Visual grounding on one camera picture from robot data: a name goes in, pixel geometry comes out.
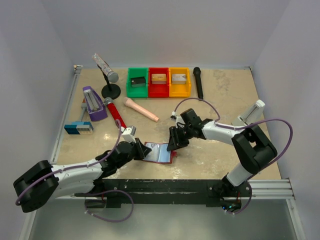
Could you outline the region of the red leather card holder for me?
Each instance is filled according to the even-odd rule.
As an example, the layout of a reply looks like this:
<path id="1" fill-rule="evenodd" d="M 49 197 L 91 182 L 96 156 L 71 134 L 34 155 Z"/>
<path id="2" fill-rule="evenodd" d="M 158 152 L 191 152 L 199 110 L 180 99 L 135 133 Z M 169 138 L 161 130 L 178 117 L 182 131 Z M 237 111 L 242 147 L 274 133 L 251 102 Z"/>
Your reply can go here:
<path id="1" fill-rule="evenodd" d="M 145 157 L 143 161 L 149 163 L 156 163 L 156 164 L 171 164 L 173 159 L 177 157 L 177 153 L 175 151 L 167 151 L 168 143 L 159 143 L 160 144 L 160 151 L 157 158 L 149 158 Z"/>

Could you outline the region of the silver VIP card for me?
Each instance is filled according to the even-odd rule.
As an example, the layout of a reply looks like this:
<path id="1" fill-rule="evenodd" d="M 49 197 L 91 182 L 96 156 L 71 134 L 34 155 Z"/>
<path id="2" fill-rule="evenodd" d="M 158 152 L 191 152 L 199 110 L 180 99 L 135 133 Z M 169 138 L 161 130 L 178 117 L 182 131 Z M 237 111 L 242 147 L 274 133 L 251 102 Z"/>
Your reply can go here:
<path id="1" fill-rule="evenodd" d="M 159 143 L 152 143 L 152 142 L 147 142 L 145 144 L 146 147 L 151 149 L 151 152 L 148 153 L 147 157 L 148 158 L 157 158 L 160 152 L 160 144 Z"/>

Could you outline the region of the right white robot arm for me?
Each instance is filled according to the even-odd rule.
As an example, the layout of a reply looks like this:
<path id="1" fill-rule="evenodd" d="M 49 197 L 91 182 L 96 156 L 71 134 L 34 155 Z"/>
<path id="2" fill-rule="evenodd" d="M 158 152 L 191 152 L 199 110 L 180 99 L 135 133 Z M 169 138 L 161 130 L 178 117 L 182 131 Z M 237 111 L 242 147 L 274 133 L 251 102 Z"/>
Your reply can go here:
<path id="1" fill-rule="evenodd" d="M 251 176 L 267 166 L 278 152 L 258 125 L 249 127 L 219 124 L 206 118 L 202 120 L 190 108 L 175 119 L 169 128 L 167 150 L 175 151 L 187 147 L 190 139 L 214 140 L 234 147 L 239 163 L 225 178 L 233 187 L 240 186 Z"/>

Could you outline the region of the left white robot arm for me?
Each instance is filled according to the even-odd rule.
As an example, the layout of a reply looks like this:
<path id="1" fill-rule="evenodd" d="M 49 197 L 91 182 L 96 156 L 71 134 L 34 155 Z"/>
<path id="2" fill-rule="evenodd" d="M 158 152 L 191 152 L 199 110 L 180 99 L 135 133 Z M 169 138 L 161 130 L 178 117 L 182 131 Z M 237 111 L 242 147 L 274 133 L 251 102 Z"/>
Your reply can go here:
<path id="1" fill-rule="evenodd" d="M 42 160 L 13 182 L 15 204 L 24 213 L 33 212 L 49 200 L 72 194 L 89 194 L 96 183 L 117 172 L 132 160 L 142 161 L 149 153 L 138 138 L 121 141 L 113 149 L 80 164 L 52 165 Z"/>

